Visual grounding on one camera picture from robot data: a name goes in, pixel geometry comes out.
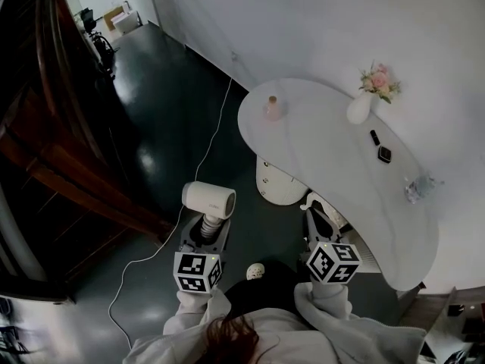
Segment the white curved vanity table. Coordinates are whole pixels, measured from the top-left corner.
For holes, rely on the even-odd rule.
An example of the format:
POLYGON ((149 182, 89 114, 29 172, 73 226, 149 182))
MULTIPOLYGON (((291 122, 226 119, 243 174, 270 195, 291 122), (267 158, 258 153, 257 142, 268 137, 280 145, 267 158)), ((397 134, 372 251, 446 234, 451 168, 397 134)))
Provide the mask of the white curved vanity table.
POLYGON ((410 290, 428 275, 437 256, 439 229, 429 205, 411 204, 405 187, 421 174, 405 144, 375 115, 349 123, 350 98, 307 80, 263 83, 243 99, 238 126, 248 147, 327 200, 356 229, 386 282, 410 290), (283 117, 269 121, 264 105, 276 96, 283 117), (380 145, 375 146, 370 131, 380 145), (377 151, 392 152, 386 164, 377 151))

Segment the pink artificial flower bouquet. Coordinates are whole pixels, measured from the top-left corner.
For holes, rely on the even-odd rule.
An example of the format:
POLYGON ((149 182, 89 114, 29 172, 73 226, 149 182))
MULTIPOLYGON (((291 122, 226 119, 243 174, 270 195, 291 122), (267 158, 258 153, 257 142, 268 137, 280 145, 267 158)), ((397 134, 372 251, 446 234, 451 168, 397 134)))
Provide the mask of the pink artificial flower bouquet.
POLYGON ((373 63, 368 70, 360 71, 360 74, 359 89, 378 96, 388 104, 401 93, 401 83, 391 76, 389 68, 384 64, 373 63))

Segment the pink small bottle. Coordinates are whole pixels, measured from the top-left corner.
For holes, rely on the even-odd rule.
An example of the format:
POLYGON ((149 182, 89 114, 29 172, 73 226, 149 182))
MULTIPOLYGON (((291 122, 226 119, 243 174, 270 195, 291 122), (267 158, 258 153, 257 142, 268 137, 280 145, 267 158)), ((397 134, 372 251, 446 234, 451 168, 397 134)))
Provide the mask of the pink small bottle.
POLYGON ((264 116, 269 121, 278 121, 283 117, 283 106, 276 96, 269 96, 263 107, 264 116))

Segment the person's black trouser legs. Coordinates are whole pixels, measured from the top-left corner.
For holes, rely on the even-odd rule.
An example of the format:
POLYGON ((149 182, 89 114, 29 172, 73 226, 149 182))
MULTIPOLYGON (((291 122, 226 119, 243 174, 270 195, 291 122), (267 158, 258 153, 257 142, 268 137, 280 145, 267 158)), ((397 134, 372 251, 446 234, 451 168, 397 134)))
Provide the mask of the person's black trouser legs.
POLYGON ((280 261, 264 260, 261 264, 264 266, 261 278, 240 281, 224 293, 231 305, 224 321, 261 309, 281 309, 302 319, 294 300, 299 274, 280 261))

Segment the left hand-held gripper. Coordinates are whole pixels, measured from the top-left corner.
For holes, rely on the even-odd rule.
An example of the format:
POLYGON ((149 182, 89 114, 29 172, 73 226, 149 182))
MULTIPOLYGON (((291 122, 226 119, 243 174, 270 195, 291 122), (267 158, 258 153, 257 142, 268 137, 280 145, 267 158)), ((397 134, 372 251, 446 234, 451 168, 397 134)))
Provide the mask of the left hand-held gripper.
MULTIPOLYGON (((200 221, 203 214, 194 215, 183 226, 180 247, 201 247, 200 221)), ((218 228, 213 252, 224 252, 230 233, 230 219, 224 220, 218 228)), ((223 274, 222 254, 215 253, 174 253, 174 280, 180 291, 187 293, 210 293, 223 274)))

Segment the white storage box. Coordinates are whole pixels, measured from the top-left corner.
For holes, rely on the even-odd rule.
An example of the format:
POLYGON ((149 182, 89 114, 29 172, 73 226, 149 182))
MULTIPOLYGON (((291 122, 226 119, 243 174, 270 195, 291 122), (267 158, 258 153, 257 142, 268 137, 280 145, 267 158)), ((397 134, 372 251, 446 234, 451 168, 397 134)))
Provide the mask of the white storage box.
POLYGON ((142 21, 139 17, 138 11, 136 10, 122 12, 119 15, 114 16, 111 19, 111 22, 116 31, 118 31, 122 36, 142 26, 142 21))

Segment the brown cardboard box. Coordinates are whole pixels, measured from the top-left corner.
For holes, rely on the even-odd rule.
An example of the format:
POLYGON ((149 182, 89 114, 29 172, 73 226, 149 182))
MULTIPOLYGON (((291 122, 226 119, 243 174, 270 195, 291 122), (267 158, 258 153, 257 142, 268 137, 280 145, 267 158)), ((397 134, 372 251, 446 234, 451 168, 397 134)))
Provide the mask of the brown cardboard box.
POLYGON ((103 15, 103 19, 105 21, 105 24, 108 30, 114 31, 115 30, 114 22, 116 22, 117 20, 120 20, 122 17, 124 17, 125 14, 126 12, 123 6, 117 6, 116 8, 113 8, 110 11, 107 11, 103 15))

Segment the person's right forearm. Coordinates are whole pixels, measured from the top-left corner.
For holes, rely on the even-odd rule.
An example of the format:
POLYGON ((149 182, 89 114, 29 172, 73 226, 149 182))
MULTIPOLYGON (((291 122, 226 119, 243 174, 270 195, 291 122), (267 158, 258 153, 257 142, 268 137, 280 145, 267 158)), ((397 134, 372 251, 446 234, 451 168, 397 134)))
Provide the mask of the person's right forearm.
POLYGON ((346 286, 299 283, 294 300, 304 320, 330 341, 341 364, 417 363, 426 332, 352 314, 346 286))

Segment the person's left forearm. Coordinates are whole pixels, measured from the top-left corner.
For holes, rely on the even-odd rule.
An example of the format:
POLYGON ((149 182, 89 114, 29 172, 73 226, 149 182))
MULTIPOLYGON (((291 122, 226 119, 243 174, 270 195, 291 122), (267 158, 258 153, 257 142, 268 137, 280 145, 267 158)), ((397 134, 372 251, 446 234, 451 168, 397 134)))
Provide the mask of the person's left forearm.
POLYGON ((179 334, 193 327, 225 317, 231 310, 230 301, 218 288, 210 293, 177 292, 179 307, 164 324, 163 335, 179 334))

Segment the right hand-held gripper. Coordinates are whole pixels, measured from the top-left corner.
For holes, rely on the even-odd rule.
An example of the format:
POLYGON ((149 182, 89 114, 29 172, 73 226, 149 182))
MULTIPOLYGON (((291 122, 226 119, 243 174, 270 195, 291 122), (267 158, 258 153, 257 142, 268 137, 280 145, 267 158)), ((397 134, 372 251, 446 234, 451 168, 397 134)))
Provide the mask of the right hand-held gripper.
POLYGON ((352 244, 333 243, 340 241, 340 230, 318 209, 306 209, 305 225, 307 251, 302 262, 310 275, 322 284, 347 284, 362 265, 358 250, 352 244))

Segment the white hair dryer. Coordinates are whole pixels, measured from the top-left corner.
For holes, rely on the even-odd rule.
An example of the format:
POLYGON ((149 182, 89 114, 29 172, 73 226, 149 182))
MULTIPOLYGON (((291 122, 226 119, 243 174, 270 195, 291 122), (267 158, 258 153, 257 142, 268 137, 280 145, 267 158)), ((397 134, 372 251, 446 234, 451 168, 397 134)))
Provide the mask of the white hair dryer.
POLYGON ((182 204, 202 214, 200 235, 204 240, 213 240, 226 224, 236 205, 236 191, 214 184, 193 181, 184 185, 182 204))

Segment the person's white jacket torso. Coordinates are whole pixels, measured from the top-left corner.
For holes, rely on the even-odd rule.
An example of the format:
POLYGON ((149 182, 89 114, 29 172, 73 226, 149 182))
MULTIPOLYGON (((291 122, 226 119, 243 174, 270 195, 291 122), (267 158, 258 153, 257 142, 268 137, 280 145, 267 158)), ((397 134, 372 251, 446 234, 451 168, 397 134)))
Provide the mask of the person's white jacket torso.
MULTIPOLYGON (((261 364, 341 364, 330 341, 311 325, 281 309, 249 315, 260 337, 261 364)), ((204 351, 203 332, 209 324, 179 334, 139 339, 123 364, 196 364, 204 351)))

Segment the black chair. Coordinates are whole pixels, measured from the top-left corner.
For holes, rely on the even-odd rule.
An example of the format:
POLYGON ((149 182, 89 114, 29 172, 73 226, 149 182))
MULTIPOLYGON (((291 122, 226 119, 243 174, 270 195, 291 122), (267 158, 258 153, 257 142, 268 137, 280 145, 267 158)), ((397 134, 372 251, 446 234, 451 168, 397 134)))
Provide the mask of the black chair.
POLYGON ((110 42, 102 35, 100 31, 96 31, 96 21, 93 17, 93 10, 90 8, 84 8, 80 12, 80 19, 83 22, 84 30, 87 32, 95 50, 99 54, 99 60, 104 70, 114 79, 114 54, 110 42))

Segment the dark wooden staircase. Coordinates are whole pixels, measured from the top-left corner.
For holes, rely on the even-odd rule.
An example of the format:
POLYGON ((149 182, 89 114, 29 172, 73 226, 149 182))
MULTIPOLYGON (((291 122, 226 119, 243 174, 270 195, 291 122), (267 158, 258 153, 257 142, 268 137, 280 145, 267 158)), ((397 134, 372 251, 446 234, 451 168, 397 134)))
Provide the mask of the dark wooden staircase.
POLYGON ((0 0, 0 297, 63 303, 123 237, 172 225, 130 181, 133 131, 66 0, 0 0))

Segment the wooden cabinet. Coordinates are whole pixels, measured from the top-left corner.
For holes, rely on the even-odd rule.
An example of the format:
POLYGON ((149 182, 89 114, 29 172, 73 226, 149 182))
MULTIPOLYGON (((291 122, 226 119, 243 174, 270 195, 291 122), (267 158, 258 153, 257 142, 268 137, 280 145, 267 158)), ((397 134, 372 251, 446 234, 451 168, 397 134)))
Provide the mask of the wooden cabinet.
POLYGON ((485 286, 421 294, 398 293, 401 326, 425 330, 423 364, 485 364, 485 286))

